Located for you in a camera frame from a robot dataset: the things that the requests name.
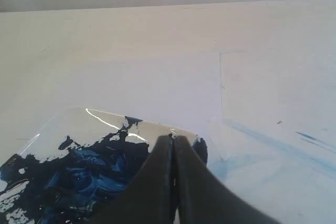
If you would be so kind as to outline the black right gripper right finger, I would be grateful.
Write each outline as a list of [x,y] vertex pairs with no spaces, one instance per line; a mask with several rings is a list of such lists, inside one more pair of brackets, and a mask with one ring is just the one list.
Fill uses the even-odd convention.
[[181,223],[277,223],[226,188],[201,159],[206,144],[194,149],[185,136],[173,141],[175,202]]

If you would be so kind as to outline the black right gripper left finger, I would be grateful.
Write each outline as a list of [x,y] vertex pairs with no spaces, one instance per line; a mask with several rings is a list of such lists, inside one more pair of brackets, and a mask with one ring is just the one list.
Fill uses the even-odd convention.
[[159,136],[128,187],[100,209],[91,223],[172,223],[173,139]]

